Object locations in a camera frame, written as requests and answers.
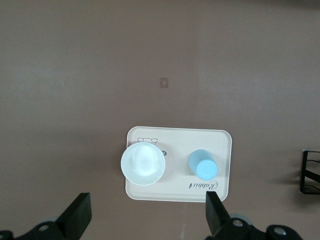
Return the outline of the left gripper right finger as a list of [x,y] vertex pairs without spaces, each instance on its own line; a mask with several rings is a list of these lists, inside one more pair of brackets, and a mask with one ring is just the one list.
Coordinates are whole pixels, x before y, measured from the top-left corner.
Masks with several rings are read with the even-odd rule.
[[231,217],[214,191],[206,192],[205,216],[211,232],[205,240],[303,240],[284,225],[270,225],[263,232],[242,218]]

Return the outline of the light blue plastic cup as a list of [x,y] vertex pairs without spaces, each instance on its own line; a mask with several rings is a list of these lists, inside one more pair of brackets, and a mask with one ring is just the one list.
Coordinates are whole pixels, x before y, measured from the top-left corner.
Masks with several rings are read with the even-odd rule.
[[188,166],[203,181],[214,179],[218,173],[218,166],[213,155],[205,149],[193,151],[188,158]]

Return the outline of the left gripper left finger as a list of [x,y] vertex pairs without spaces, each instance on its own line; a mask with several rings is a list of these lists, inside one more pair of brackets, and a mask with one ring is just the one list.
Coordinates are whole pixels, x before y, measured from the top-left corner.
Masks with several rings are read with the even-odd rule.
[[80,240],[90,222],[90,193],[80,193],[56,220],[39,223],[18,237],[0,230],[0,240]]

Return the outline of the white bowl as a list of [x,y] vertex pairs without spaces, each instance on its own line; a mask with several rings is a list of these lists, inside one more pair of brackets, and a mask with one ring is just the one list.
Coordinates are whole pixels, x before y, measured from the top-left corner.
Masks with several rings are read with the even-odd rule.
[[137,142],[123,152],[120,167],[125,178],[138,186],[156,183],[163,176],[166,160],[163,152],[154,144]]

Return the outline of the beige rabbit print tray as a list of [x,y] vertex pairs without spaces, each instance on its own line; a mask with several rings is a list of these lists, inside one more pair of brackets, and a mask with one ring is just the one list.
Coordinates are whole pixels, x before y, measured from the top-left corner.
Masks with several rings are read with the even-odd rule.
[[[141,186],[125,181],[125,191],[134,200],[204,203],[206,192],[216,192],[224,201],[229,193],[232,137],[225,130],[135,126],[126,145],[147,142],[162,150],[166,168],[154,184]],[[188,166],[193,151],[203,149],[213,155],[218,172],[204,181]]]

